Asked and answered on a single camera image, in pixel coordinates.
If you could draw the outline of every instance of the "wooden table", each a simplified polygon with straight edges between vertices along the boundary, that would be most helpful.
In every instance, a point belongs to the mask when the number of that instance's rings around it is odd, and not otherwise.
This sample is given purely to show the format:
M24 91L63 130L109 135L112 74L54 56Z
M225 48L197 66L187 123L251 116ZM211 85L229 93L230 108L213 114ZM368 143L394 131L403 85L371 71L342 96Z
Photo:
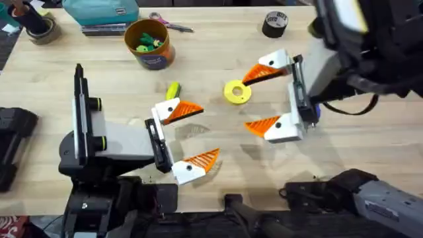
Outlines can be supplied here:
M223 98L226 82L242 79L260 56L280 48L294 56L310 39L306 28L315 13L310 7L141 9L195 33L170 30L176 60L167 69L143 69L126 49L122 37L87 38L64 10L52 10L63 36L35 46L23 33L0 76L0 105L37 113L39 125L28 141L12 191L0 195L0 215L61 214L71 190L69 177L59 174L59 143L72 129L71 98L76 63L82 63L90 93L104 101L106 119L144 126L150 108L164 100L167 85L179 81L181 98L202 105L203 114L165 128L175 159L221 148L217 164L206 177L179 188L179 211L222 209L226 193L244 194L258 209L286 209L278 189L285 182L328 179L358 168L394 186L423 196L423 106L414 93L405 99L383 97L365 116L322 111L321 122L304 141L272 145L248 132L243 122L280 115L289 109L287 78L252 86L242 106ZM270 10L284 11L289 26L280 39L261 33ZM358 111L369 95L334 102ZM174 182L154 165L132 172L147 182Z

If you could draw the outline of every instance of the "black knob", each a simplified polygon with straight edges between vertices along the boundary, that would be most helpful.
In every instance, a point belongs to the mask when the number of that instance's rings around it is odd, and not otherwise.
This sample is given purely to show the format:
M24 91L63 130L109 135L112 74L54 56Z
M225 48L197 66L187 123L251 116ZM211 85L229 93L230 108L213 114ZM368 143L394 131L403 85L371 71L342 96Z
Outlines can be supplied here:
M88 105L90 110L100 112L102 109L101 99L100 98L89 98Z
M105 151L107 149L106 136L95 136L93 138L93 145L95 151Z

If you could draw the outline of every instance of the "teal box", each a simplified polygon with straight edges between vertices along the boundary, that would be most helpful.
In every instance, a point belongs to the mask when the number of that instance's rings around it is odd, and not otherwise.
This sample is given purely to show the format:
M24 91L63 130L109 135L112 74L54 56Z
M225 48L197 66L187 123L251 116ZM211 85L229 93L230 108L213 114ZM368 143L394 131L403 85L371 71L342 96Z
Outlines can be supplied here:
M64 0L63 8L80 25L114 24L138 19L135 0Z

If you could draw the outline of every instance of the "yellow ring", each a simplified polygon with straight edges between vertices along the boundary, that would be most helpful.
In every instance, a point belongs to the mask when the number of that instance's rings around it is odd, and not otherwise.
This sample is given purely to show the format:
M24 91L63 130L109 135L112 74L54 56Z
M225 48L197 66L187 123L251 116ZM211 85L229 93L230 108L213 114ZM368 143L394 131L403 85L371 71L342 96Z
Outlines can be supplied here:
M241 95L237 96L233 94L233 89L236 87L241 88ZM245 86L241 80L233 80L225 85L223 95L229 102L232 102L233 104L243 104L251 98L251 88Z

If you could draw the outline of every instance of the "black tape roll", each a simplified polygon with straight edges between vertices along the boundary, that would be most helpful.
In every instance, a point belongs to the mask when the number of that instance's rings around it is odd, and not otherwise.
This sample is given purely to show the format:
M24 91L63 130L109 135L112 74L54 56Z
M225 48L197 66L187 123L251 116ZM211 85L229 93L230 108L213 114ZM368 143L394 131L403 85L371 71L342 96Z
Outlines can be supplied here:
M271 11L264 19L262 31L267 37L278 38L284 34L287 25L287 15L278 11Z
M29 29L33 34L43 34L48 31L48 25L43 21L40 14L37 13L35 8L27 2L23 2L27 7L28 11L22 16L14 16L13 11L15 9L14 5L11 5L7 9L7 14L11 16L15 21L19 22L25 28Z

